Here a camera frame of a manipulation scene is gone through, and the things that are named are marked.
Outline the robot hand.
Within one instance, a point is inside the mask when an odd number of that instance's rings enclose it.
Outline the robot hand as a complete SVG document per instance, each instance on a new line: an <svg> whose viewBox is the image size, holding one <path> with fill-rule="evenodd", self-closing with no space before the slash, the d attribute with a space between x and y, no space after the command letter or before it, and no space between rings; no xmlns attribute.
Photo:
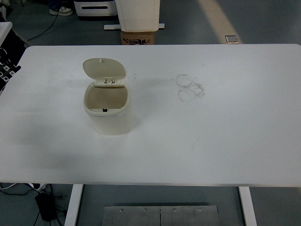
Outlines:
<svg viewBox="0 0 301 226"><path fill-rule="evenodd" d="M0 47L0 91L2 92L9 80L21 66L18 65L25 51L24 42L12 30L9 31Z"/></svg>

